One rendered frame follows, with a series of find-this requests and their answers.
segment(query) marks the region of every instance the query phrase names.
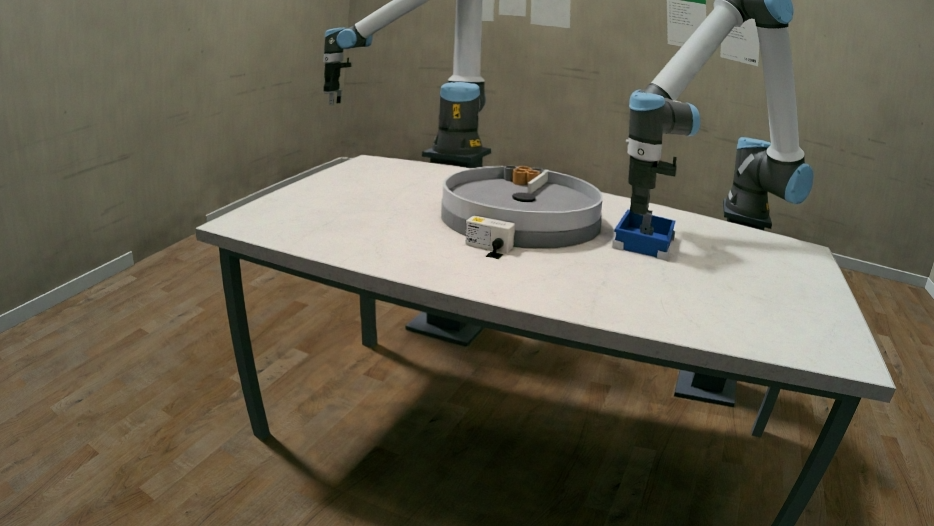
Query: wall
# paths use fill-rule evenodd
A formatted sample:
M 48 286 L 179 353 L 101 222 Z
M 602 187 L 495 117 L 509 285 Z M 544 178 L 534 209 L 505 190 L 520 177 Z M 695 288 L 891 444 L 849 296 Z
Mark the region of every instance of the wall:
M 356 22 L 383 0 L 351 0 Z M 484 23 L 487 164 L 535 164 L 629 195 L 629 94 L 674 54 L 664 0 L 573 0 L 571 29 L 529 18 Z M 798 1 L 792 25 L 802 147 L 817 179 L 800 206 L 772 198 L 774 231 L 924 274 L 934 260 L 934 2 Z M 438 87 L 451 73 L 454 2 L 434 1 L 348 53 L 345 155 L 410 159 L 430 146 Z M 656 202 L 722 217 L 736 140 L 768 138 L 761 68 L 716 54 L 681 97 L 697 137 L 666 138 L 676 179 Z
M 0 313 L 340 155 L 348 0 L 0 4 Z

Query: round conveyor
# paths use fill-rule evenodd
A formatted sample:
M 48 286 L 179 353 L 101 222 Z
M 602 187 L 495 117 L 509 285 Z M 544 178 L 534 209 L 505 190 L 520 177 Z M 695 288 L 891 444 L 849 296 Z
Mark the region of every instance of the round conveyor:
M 548 182 L 521 202 L 513 194 L 529 187 L 513 184 L 512 166 L 491 166 L 458 172 L 444 183 L 441 219 L 466 234 L 473 216 L 515 223 L 514 244 L 525 248 L 559 248 L 597 237 L 602 223 L 603 195 L 594 185 L 567 174 L 548 171 Z

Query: white baseboard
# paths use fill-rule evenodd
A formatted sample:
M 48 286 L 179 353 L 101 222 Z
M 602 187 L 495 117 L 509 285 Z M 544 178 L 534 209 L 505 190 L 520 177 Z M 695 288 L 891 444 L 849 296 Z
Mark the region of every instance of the white baseboard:
M 256 201 L 257 199 L 259 199 L 260 197 L 263 197 L 264 195 L 268 193 L 275 192 L 276 190 L 284 186 L 288 186 L 296 181 L 301 181 L 302 179 L 308 177 L 309 175 L 314 175 L 318 172 L 327 170 L 328 168 L 332 166 L 337 166 L 338 164 L 346 161 L 347 159 L 350 159 L 350 157 L 338 157 L 337 159 L 334 159 L 333 161 L 328 161 L 324 164 L 315 166 L 314 168 L 309 168 L 308 170 L 305 170 L 304 172 L 300 174 L 293 175 L 292 177 L 289 177 L 288 179 L 283 179 L 276 184 L 269 185 L 266 188 L 263 188 L 262 190 L 258 190 L 242 199 L 238 199 L 234 201 L 233 203 L 230 203 L 229 205 L 222 206 L 218 208 L 217 210 L 207 214 L 205 218 L 207 221 L 217 219 L 218 217 L 226 214 L 227 212 L 236 210 L 237 208 L 240 208 L 241 206 L 249 203 L 250 201 Z
M 920 274 L 912 274 L 911 272 L 905 272 L 904 270 L 898 270 L 896 268 L 870 263 L 861 259 L 841 256 L 840 254 L 834 254 L 833 258 L 837 260 L 837 265 L 840 265 L 840 268 L 855 270 L 857 272 L 862 272 L 871 276 L 878 276 L 880 278 L 886 278 L 892 281 L 907 283 L 908 285 L 922 288 L 930 283 L 930 279 Z
M 77 296 L 94 285 L 132 266 L 133 253 L 127 252 L 113 261 L 104 263 L 68 283 L 46 292 L 38 298 L 29 300 L 13 310 L 0 314 L 0 332 L 11 329 L 29 318 L 32 318 L 36 314 L 51 309 L 68 298 Z

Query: wooden floor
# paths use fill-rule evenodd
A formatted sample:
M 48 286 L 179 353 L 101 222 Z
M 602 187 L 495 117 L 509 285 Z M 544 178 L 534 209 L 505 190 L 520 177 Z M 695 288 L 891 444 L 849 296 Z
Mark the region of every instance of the wooden floor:
M 934 524 L 934 299 L 845 272 L 898 386 L 863 402 L 802 525 Z M 0 524 L 768 525 L 829 411 L 484 331 L 460 348 L 244 264 L 275 439 L 240 393 L 217 250 L 186 239 L 0 334 Z

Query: table leg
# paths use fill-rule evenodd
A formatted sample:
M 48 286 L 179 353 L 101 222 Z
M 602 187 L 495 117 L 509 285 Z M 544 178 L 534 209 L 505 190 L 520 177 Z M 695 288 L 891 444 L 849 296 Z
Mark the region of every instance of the table leg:
M 363 346 L 376 347 L 376 300 L 366 294 L 360 294 L 360 331 Z
M 778 393 L 781 391 L 778 387 L 767 387 L 765 389 L 765 398 L 762 399 L 762 405 L 759 406 L 759 414 L 756 416 L 756 423 L 752 425 L 752 436 L 761 437 L 765 432 L 765 425 L 769 423 L 769 417 L 772 416 L 772 409 L 775 408 L 775 401 L 778 400 Z
M 843 435 L 846 434 L 846 428 L 850 425 L 850 420 L 853 419 L 858 405 L 859 398 L 850 396 L 838 398 L 833 403 L 833 409 L 830 410 L 830 415 L 824 422 L 824 428 L 817 437 L 814 449 L 804 463 L 798 480 L 791 488 L 791 493 L 785 499 L 785 504 L 775 517 L 775 521 L 772 522 L 772 526 L 793 526 L 798 522 L 814 490 L 817 489 L 817 484 L 820 483 L 824 472 L 830 466 L 830 461 L 837 452 L 837 446 L 843 441 Z
M 221 249 L 221 276 L 224 280 L 224 297 L 227 300 L 227 321 L 233 340 L 234 355 L 243 400 L 250 415 L 253 435 L 260 440 L 269 438 L 269 423 L 263 408 L 263 396 L 259 392 L 256 363 L 253 361 L 253 345 L 250 343 L 250 327 L 246 318 L 246 303 L 243 300 L 243 279 L 240 276 L 240 258 L 228 250 Z

